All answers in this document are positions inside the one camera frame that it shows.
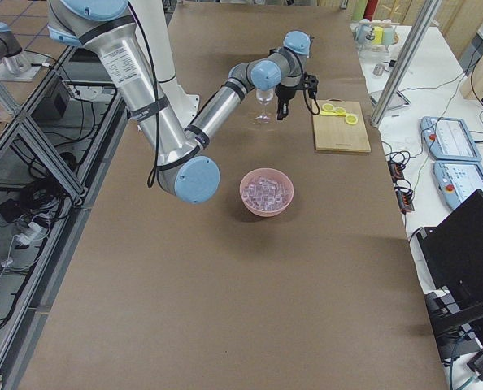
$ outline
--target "black strap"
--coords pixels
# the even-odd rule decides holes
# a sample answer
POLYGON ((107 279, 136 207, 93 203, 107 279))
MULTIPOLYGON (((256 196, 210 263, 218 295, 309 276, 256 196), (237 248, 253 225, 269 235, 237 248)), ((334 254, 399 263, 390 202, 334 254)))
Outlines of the black strap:
POLYGON ((159 165, 157 169, 159 171, 167 171, 168 169, 178 167, 179 165, 187 163, 191 158, 193 158, 196 153, 200 151, 200 146, 197 146, 193 150, 191 150, 189 153, 187 153, 184 157, 177 159, 176 161, 170 162, 169 164, 166 165, 159 165))
POLYGON ((130 111, 130 119, 134 119, 137 122, 141 122, 143 120, 146 120, 153 115, 158 114, 161 110, 166 108, 169 105, 169 99, 167 96, 164 96, 157 100, 156 102, 152 102, 151 104, 148 104, 147 106, 143 106, 142 108, 139 108, 138 110, 135 111, 130 111))
POLYGON ((194 139, 200 142, 204 149, 209 146, 211 138, 209 138, 209 136, 205 132, 203 132, 201 128, 197 128, 193 124, 190 124, 185 130, 187 132, 193 132, 194 134, 196 134, 196 137, 194 139))
POLYGON ((243 89, 240 88, 239 85, 234 84, 232 81, 226 81, 224 84, 224 87, 232 89, 234 92, 236 92, 236 95, 240 98, 240 102, 245 98, 245 94, 243 93, 243 89))
POLYGON ((126 24, 131 24, 131 23, 135 23, 135 18, 133 18, 131 15, 126 15, 118 19, 110 20, 109 22, 100 24, 93 30, 89 30, 87 33, 81 35, 79 38, 79 41, 83 45, 86 45, 89 41, 91 41, 95 37, 98 37, 99 35, 107 33, 108 31, 111 31, 117 27, 125 26, 126 24))

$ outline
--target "black electronic device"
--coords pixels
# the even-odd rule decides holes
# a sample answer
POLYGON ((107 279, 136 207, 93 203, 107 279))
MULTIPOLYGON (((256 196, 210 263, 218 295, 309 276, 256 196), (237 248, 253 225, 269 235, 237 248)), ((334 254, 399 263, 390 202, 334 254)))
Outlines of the black electronic device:
POLYGON ((417 238, 435 286, 447 286, 459 307, 432 318, 435 336, 469 325, 483 345, 483 192, 475 191, 438 227, 422 229, 417 238))

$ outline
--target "robotic arm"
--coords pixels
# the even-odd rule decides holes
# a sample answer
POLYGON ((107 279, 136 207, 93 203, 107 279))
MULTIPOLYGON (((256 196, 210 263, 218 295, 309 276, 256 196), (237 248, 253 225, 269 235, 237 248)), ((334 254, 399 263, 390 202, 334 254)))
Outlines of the robotic arm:
POLYGON ((84 47, 99 57, 132 118, 152 147, 158 148, 160 185, 185 202, 204 202, 217 190, 220 171, 214 161, 200 154, 243 98, 254 88, 267 90, 281 85, 288 93, 280 103, 287 107, 284 117, 291 99, 289 91, 303 83, 310 37, 290 32, 284 45, 268 57, 234 67, 196 118, 182 128, 164 91, 153 82, 126 0, 49 0, 49 10, 50 37, 84 47))
POLYGON ((0 22, 0 61, 13 75, 19 75, 30 69, 30 62, 24 56, 20 43, 15 39, 10 28, 0 22))

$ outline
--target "label on robot arm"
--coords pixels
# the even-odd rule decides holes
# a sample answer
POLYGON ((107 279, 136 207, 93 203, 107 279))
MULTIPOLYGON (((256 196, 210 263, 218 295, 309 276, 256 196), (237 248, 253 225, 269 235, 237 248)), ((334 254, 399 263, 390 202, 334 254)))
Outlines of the label on robot arm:
POLYGON ((103 55, 101 62, 117 88, 141 76, 135 61, 133 61, 133 55, 124 47, 103 55))

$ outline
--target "bowl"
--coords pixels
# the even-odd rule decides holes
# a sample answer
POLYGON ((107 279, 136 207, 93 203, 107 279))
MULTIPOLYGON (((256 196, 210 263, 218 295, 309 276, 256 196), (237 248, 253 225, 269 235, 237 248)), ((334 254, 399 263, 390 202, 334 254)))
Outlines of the bowl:
POLYGON ((273 217, 292 202, 294 186, 285 173, 273 168, 258 168, 241 179, 240 197, 251 213, 273 217))

